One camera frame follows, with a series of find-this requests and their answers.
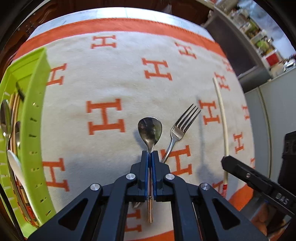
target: triangular cutout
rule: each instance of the triangular cutout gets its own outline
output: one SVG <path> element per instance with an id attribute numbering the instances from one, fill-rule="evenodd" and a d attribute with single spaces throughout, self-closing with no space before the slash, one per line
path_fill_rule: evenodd
<path id="1" fill-rule="evenodd" d="M 87 198 L 82 199 L 74 208 L 72 208 L 65 216 L 59 219 L 59 225 L 74 231 L 81 218 L 81 215 L 87 205 Z"/>
<path id="2" fill-rule="evenodd" d="M 225 230 L 239 225 L 239 219 L 232 214 L 218 199 L 213 199 L 213 204 L 220 218 L 221 224 Z"/>

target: metal screw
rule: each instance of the metal screw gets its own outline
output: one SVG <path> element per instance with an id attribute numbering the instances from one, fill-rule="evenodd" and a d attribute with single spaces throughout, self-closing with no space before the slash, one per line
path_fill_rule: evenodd
<path id="1" fill-rule="evenodd" d="M 133 174 L 133 173 L 129 173 L 129 174 L 126 175 L 126 178 L 129 179 L 129 180 L 133 180 L 133 179 L 136 178 L 136 175 Z"/>
<path id="2" fill-rule="evenodd" d="M 210 189 L 210 185 L 208 183 L 202 183 L 200 184 L 200 187 L 202 188 L 202 190 L 209 190 Z"/>
<path id="3" fill-rule="evenodd" d="M 100 189 L 100 185 L 97 183 L 94 183 L 91 185 L 91 190 L 98 191 Z"/>
<path id="4" fill-rule="evenodd" d="M 168 173 L 167 175 L 165 175 L 165 178 L 168 180 L 173 180 L 175 178 L 175 176 L 171 173 Z"/>

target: fork handle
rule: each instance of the fork handle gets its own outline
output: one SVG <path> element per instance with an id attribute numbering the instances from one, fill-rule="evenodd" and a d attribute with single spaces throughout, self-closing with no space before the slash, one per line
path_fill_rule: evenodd
<path id="1" fill-rule="evenodd" d="M 162 163 L 166 163 L 166 161 L 167 161 L 167 159 L 168 159 L 168 156 L 170 155 L 170 153 L 171 153 L 171 151 L 172 151 L 172 149 L 173 149 L 173 147 L 174 147 L 174 145 L 175 145 L 176 142 L 177 142 L 177 141 L 174 140 L 173 138 L 171 139 L 171 141 L 170 141 L 170 145 L 169 145 L 169 147 L 168 147 L 168 149 L 167 149 L 167 151 L 166 151 L 166 153 L 165 153 L 165 156 L 161 159 L 160 162 L 162 162 Z"/>

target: green basket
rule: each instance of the green basket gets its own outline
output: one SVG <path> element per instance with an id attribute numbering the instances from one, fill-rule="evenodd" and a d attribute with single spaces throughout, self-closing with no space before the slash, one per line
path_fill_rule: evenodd
<path id="1" fill-rule="evenodd" d="M 50 66 L 46 59 L 46 48 L 39 48 L 21 57 L 11 64 L 0 84 L 1 101 L 10 100 L 11 94 L 16 92 L 16 83 L 25 94 L 24 102 L 20 101 L 17 120 L 21 121 L 18 158 L 27 187 L 27 196 L 40 225 L 55 215 L 42 167 L 41 156 L 41 114 L 46 83 L 50 73 Z M 5 153 L 5 139 L 0 137 L 0 184 L 3 186 L 15 216 L 20 224 L 23 235 L 28 237 L 36 230 L 27 222 L 13 193 L 7 168 Z"/>

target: fork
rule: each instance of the fork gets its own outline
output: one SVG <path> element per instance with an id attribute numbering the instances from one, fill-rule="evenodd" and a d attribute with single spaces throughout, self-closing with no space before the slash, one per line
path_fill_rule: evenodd
<path id="1" fill-rule="evenodd" d="M 182 140 L 183 136 L 185 135 L 185 133 L 187 132 L 187 130 L 189 129 L 189 127 L 191 126 L 191 124 L 194 122 L 194 120 L 196 119 L 196 117 L 199 115 L 199 113 L 201 112 L 201 110 L 194 116 L 194 114 L 196 113 L 196 111 L 198 110 L 198 107 L 196 108 L 196 105 L 191 109 L 191 107 L 193 106 L 193 104 L 183 113 L 183 115 L 177 120 L 177 122 L 174 124 L 174 126 L 172 127 L 171 131 L 170 131 L 170 145 L 166 151 L 165 156 L 163 157 L 163 159 L 160 161 L 162 163 L 165 163 L 168 159 L 168 156 L 170 155 L 175 143 L 177 141 Z"/>

